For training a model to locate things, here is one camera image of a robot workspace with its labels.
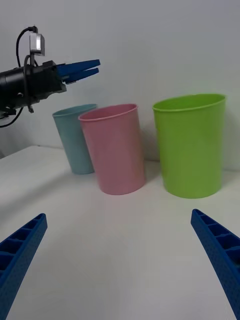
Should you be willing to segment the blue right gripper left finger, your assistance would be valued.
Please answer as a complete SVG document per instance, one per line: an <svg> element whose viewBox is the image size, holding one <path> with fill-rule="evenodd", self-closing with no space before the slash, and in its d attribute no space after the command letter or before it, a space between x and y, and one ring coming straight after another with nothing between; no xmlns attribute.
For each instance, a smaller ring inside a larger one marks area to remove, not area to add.
<svg viewBox="0 0 240 320"><path fill-rule="evenodd" d="M0 243L0 319L5 320L48 228L39 214Z"/></svg>

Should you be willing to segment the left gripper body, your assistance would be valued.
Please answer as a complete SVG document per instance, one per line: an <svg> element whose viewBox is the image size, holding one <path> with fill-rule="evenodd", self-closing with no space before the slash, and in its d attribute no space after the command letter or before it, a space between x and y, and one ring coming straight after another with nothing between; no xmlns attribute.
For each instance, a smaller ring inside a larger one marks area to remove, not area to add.
<svg viewBox="0 0 240 320"><path fill-rule="evenodd" d="M26 106L39 103L55 93L67 91L58 74L57 65L52 61L33 66L24 63L24 100Z"/></svg>

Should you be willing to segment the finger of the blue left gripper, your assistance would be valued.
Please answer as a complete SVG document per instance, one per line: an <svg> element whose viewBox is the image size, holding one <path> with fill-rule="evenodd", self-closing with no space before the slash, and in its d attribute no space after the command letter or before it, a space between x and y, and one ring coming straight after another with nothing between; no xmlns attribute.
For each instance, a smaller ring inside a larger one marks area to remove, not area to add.
<svg viewBox="0 0 240 320"><path fill-rule="evenodd" d="M91 77L93 75L96 75L98 73L99 73L98 68L84 70L81 72L72 73L72 74L64 76L62 78L62 82L65 83L66 85L69 85L69 84L75 83L77 81L83 80L85 78Z"/></svg>
<svg viewBox="0 0 240 320"><path fill-rule="evenodd" d="M96 69L101 65L99 59L95 60L87 60L69 64L58 64L57 65L57 72L60 77L64 77L70 74L79 73L81 71Z"/></svg>

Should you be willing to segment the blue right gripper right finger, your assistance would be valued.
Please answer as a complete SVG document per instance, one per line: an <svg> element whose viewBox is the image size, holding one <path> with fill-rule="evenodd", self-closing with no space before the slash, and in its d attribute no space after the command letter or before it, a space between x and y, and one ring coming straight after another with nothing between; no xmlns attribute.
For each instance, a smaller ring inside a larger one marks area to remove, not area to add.
<svg viewBox="0 0 240 320"><path fill-rule="evenodd" d="M240 319L240 238L198 209L191 213L198 236L235 318Z"/></svg>

